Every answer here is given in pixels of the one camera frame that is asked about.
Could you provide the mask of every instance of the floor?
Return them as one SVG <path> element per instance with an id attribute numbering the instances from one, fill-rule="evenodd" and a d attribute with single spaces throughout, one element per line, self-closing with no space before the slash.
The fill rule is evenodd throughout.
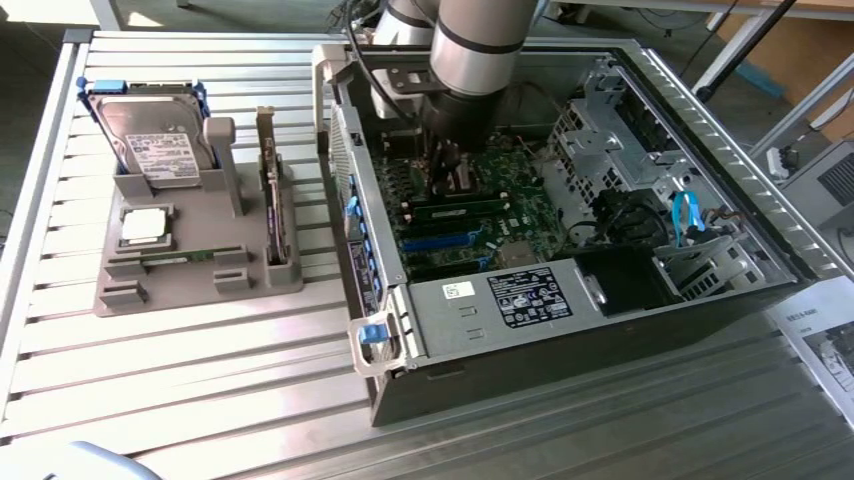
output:
<path id="1" fill-rule="evenodd" d="M 173 0 L 119 0 L 125 21 L 135 29 L 221 32 L 324 32 L 328 12 L 339 0 L 195 0 L 191 8 L 176 8 Z M 643 12 L 598 7 L 583 26 L 563 26 L 542 19 L 532 35 L 552 37 L 623 37 L 655 50 L 675 71 L 684 64 L 707 35 L 704 15 L 696 13 Z M 36 136 L 51 75 L 67 27 L 56 23 L 6 21 L 0 8 L 0 244 L 8 232 Z M 666 35 L 664 28 L 671 29 Z M 690 85 L 699 77 L 723 42 L 715 37 L 688 68 Z M 771 98 L 740 77 L 732 76 L 710 102 L 711 111 L 747 148 L 791 106 Z M 826 146 L 823 138 L 811 138 L 802 147 L 810 158 Z"/>

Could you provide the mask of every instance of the metal rail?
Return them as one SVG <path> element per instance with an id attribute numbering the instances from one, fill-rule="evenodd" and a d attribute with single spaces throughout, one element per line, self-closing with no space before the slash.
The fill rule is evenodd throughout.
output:
<path id="1" fill-rule="evenodd" d="M 4 259 L 16 298 L 5 304 L 0 464 L 25 449 L 85 440 L 180 480 L 850 478 L 850 429 L 759 317 L 687 349 L 369 427 L 311 134 L 308 52 L 336 41 L 100 32 L 72 47 L 42 127 L 55 138 L 36 149 L 30 168 L 42 173 L 32 204 L 18 207 L 16 228 L 32 235 L 18 240 L 25 255 Z M 276 107 L 277 151 L 296 177 L 303 292 L 92 315 L 115 158 L 68 90 L 80 73 L 199 78 L 213 116 L 235 119 L 236 162 L 257 159 L 255 107 Z"/>

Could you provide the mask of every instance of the metal bracket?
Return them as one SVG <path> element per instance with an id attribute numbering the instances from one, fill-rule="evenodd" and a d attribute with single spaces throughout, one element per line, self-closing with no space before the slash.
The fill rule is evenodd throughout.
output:
<path id="1" fill-rule="evenodd" d="M 444 92 L 448 88 L 423 67 L 400 65 L 387 70 L 391 89 L 401 95 Z"/>

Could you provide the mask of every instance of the motherboard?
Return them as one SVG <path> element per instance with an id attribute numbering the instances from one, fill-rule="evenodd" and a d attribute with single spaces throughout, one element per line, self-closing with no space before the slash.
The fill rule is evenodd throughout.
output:
<path id="1" fill-rule="evenodd" d="M 431 177 L 427 155 L 384 143 L 373 166 L 403 266 L 411 281 L 547 261 L 564 234 L 543 189 L 534 152 L 518 137 L 495 134 Z"/>

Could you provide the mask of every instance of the hard drive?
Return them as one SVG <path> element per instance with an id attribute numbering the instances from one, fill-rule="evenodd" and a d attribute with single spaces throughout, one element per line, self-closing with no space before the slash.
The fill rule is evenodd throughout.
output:
<path id="1" fill-rule="evenodd" d="M 99 80 L 80 98 L 100 124 L 121 173 L 143 174 L 152 188 L 200 185 L 200 170 L 216 167 L 204 140 L 207 114 L 200 84 L 127 84 Z"/>

